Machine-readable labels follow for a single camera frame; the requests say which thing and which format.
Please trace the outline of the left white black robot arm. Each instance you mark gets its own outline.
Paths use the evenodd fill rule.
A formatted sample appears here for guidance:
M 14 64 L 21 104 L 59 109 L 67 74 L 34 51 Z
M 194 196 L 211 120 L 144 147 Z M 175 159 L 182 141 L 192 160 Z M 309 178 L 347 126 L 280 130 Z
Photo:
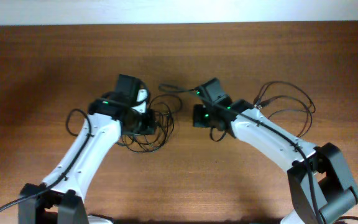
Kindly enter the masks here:
M 145 83 L 120 75 L 113 91 L 102 94 L 83 112 L 85 122 L 63 159 L 40 185 L 26 184 L 20 195 L 19 223 L 113 223 L 89 215 L 85 197 L 104 157 L 124 136 L 151 135 L 156 121 L 147 108 Z

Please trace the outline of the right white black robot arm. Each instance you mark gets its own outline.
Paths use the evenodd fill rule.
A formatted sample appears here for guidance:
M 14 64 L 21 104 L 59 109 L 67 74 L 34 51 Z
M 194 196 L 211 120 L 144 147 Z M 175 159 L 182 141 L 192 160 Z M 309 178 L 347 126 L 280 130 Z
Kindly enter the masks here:
M 358 204 L 358 186 L 341 150 L 317 146 L 271 122 L 256 103 L 232 101 L 213 78 L 195 88 L 193 125 L 250 144 L 288 177 L 293 211 L 282 223 L 334 223 Z

